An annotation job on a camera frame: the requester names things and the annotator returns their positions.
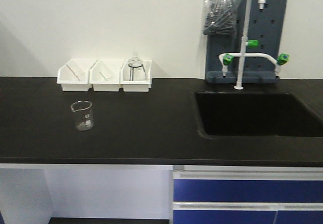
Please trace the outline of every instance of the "sink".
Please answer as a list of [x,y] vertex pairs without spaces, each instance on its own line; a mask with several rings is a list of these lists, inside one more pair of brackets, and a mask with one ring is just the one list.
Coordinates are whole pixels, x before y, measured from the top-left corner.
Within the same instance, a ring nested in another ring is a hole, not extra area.
[[200,133],[216,136],[323,137],[323,120],[290,93],[195,92]]

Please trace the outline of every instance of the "cabinet door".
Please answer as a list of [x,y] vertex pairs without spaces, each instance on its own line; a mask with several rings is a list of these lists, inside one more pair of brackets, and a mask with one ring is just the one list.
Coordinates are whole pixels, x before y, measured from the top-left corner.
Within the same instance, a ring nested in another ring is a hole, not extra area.
[[322,224],[323,211],[279,211],[276,224]]
[[174,210],[174,224],[273,224],[275,211]]
[[323,203],[322,190],[323,181],[175,179],[174,201]]

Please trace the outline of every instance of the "floor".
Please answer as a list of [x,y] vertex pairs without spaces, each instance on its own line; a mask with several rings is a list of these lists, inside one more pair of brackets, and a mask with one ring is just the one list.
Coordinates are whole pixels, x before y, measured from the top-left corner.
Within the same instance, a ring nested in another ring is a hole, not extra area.
[[49,224],[168,224],[168,220],[52,218]]

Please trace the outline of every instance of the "faucet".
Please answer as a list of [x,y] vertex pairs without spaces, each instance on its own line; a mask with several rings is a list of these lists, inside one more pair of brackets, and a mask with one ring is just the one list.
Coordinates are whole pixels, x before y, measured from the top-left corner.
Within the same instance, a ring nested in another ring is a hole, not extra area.
[[[246,4],[246,12],[244,16],[244,25],[243,25],[243,34],[241,37],[241,47],[239,53],[223,53],[219,55],[219,60],[222,64],[222,73],[223,77],[225,78],[228,71],[228,65],[232,62],[234,57],[239,57],[239,68],[238,68],[238,76],[237,82],[234,86],[235,89],[241,90],[242,87],[242,77],[243,77],[243,68],[244,68],[244,60],[245,57],[261,57],[266,58],[270,62],[275,65],[275,74],[278,77],[280,72],[280,66],[288,62],[289,55],[288,54],[281,54],[279,58],[276,60],[272,56],[265,54],[265,53],[246,53],[247,46],[248,47],[257,47],[258,41],[257,40],[248,40],[248,30],[249,30],[249,21],[250,21],[250,12],[251,12],[251,2],[252,0],[247,0]],[[259,9],[263,10],[266,0],[258,0]]]

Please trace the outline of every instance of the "plastic bag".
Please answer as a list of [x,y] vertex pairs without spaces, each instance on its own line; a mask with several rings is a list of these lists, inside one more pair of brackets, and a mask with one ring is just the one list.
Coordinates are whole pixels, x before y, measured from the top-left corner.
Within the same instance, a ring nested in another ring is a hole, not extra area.
[[204,35],[236,35],[238,7],[241,0],[206,0],[208,14]]

